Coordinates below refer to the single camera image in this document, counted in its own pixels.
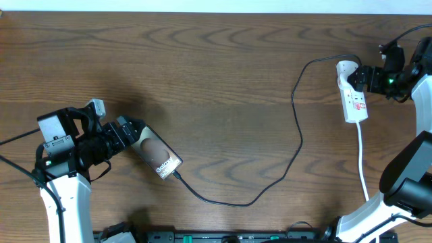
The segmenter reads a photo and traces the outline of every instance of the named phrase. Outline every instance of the wooden table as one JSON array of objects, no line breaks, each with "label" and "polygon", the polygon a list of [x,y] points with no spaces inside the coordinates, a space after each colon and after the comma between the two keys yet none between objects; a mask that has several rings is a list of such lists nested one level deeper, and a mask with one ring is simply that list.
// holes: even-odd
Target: wooden table
[{"label": "wooden table", "polygon": [[[382,65],[378,45],[422,16],[6,12],[0,19],[0,138],[37,127],[36,117],[105,101],[105,122],[142,118],[183,158],[182,173],[208,198],[251,201],[279,178],[300,142],[290,104],[310,60],[355,53]],[[422,36],[400,44],[410,58]],[[132,220],[177,230],[285,230],[322,227],[364,203],[356,126],[344,122],[336,60],[312,64],[296,93],[304,146],[287,178],[253,206],[208,205],[174,177],[162,181],[133,151],[92,184],[94,230]],[[369,195],[385,166],[414,138],[412,101],[367,94],[362,122]],[[43,141],[34,134],[0,153],[31,170]],[[93,167],[95,178],[105,169]],[[47,242],[38,190],[0,163],[0,242]],[[431,230],[404,224],[401,242],[430,242]]]}]

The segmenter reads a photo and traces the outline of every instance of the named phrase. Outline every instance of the wood grain surface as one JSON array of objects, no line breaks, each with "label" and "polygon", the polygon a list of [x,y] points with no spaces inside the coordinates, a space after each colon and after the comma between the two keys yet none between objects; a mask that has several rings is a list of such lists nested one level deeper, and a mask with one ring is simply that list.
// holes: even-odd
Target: wood grain surface
[{"label": "wood grain surface", "polygon": [[[36,117],[105,101],[111,121],[142,118],[183,158],[179,172],[202,195],[251,201],[279,178],[300,142],[291,91],[310,60],[355,53],[382,65],[378,45],[429,16],[6,12],[0,19],[0,138],[37,127]],[[407,59],[421,30],[400,44]],[[323,227],[364,203],[356,126],[346,124],[336,60],[312,64],[296,93],[304,146],[287,178],[253,206],[194,198],[174,177],[162,181],[132,150],[92,184],[94,230],[131,220],[146,228],[285,230]],[[368,94],[362,122],[369,195],[385,166],[415,137],[412,101]],[[40,133],[0,147],[31,170]],[[91,169],[92,177],[104,165]],[[401,242],[432,231],[396,228]],[[0,242],[48,242],[43,201],[31,180],[0,163]]]}]

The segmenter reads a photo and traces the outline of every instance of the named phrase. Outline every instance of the white wall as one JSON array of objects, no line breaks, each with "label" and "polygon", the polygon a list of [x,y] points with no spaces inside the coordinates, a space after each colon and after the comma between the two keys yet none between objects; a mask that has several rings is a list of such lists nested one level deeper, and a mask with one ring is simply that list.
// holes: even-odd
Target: white wall
[{"label": "white wall", "polygon": [[432,14],[432,0],[0,0],[0,9],[3,11]]}]

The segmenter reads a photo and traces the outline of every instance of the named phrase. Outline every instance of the power outlet socket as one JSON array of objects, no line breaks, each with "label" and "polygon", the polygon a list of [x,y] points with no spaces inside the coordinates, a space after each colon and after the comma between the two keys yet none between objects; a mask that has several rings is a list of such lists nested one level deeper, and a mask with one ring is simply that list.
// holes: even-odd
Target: power outlet socket
[{"label": "power outlet socket", "polygon": [[342,98],[345,122],[348,123],[361,122],[368,118],[365,94],[355,91],[347,82],[348,76],[355,72],[357,68],[357,63],[353,61],[340,61],[336,65],[337,85]]}]

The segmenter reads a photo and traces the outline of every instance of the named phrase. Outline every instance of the power strip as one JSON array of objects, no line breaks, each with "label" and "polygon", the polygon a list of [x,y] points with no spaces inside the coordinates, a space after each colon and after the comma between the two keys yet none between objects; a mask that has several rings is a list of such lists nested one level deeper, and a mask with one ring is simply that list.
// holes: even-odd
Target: power strip
[{"label": "power strip", "polygon": [[358,68],[353,61],[340,61],[336,65],[337,85],[340,89],[342,107],[344,108],[345,122],[356,123],[368,118],[365,94],[357,92],[347,82],[348,76]]}]

